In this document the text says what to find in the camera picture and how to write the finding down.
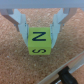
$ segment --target yellow-green block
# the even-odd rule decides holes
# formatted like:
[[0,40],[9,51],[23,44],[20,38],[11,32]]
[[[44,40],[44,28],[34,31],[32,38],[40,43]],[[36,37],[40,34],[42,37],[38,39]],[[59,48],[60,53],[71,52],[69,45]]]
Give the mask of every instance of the yellow-green block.
[[30,55],[50,55],[50,28],[29,28],[28,50]]

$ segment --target speckled brown surface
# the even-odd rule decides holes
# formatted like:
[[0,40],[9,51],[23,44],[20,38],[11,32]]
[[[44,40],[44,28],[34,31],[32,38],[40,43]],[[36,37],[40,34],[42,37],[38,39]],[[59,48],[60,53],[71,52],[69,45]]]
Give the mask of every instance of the speckled brown surface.
[[[19,9],[29,27],[49,27],[59,9]],[[84,12],[80,9],[59,33],[48,56],[30,56],[22,36],[0,15],[0,84],[37,84],[84,50]],[[73,75],[84,84],[84,66]]]

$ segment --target green block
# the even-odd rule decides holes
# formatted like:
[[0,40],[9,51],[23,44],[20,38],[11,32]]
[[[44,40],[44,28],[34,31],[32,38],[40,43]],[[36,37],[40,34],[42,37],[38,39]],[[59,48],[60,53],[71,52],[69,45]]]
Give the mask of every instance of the green block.
[[28,50],[30,55],[50,55],[50,28],[29,28]]

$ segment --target black letter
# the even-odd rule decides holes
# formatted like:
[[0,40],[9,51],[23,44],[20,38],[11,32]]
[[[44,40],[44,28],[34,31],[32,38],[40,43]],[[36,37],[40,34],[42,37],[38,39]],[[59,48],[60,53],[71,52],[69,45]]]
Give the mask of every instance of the black letter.
[[42,53],[45,53],[45,52],[46,52],[45,49],[40,49],[40,50],[38,50],[38,52],[35,52],[35,50],[36,50],[36,49],[32,50],[32,52],[33,52],[33,53],[39,53],[41,50],[44,50],[44,52],[42,52]]
[[46,41],[46,39],[37,39],[38,37],[46,34],[46,32],[33,32],[33,34],[38,34],[38,33],[41,33],[41,34],[39,36],[34,37],[32,40],[33,41]]

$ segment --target black object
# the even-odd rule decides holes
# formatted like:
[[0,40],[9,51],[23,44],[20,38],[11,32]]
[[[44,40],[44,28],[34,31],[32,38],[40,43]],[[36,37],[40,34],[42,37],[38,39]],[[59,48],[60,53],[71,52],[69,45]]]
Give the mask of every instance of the black object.
[[65,67],[63,70],[61,70],[59,74],[59,78],[62,81],[63,84],[78,84],[76,79],[69,73],[69,67]]

